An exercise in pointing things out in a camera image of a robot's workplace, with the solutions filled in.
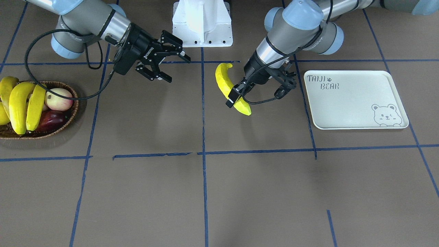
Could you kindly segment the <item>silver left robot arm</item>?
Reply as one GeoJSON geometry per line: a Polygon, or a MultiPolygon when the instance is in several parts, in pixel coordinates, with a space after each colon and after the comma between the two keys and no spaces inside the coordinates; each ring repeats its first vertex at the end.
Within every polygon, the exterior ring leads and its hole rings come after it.
{"type": "Polygon", "coordinates": [[[295,72],[288,72],[288,59],[302,50],[330,55],[342,45],[344,33],[331,22],[345,13],[380,7],[387,10],[430,15],[438,10],[437,0],[293,0],[285,8],[273,8],[265,16],[268,34],[254,51],[244,67],[245,77],[236,85],[226,84],[217,78],[217,84],[226,87],[226,105],[249,115],[252,102],[246,94],[254,86],[270,79],[280,83],[273,100],[281,99],[295,89],[295,72]]]}

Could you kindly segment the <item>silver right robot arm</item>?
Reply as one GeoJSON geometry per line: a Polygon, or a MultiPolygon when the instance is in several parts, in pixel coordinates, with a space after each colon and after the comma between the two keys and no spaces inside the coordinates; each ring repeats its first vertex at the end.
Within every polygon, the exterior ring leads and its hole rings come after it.
{"type": "Polygon", "coordinates": [[[183,51],[182,40],[166,30],[155,39],[127,19],[122,8],[101,0],[30,0],[31,4],[59,16],[51,39],[53,50],[64,58],[78,58],[86,45],[105,40],[118,47],[114,71],[125,75],[133,65],[149,80],[171,77],[159,68],[168,56],[178,56],[186,63],[191,58],[183,51]]]}

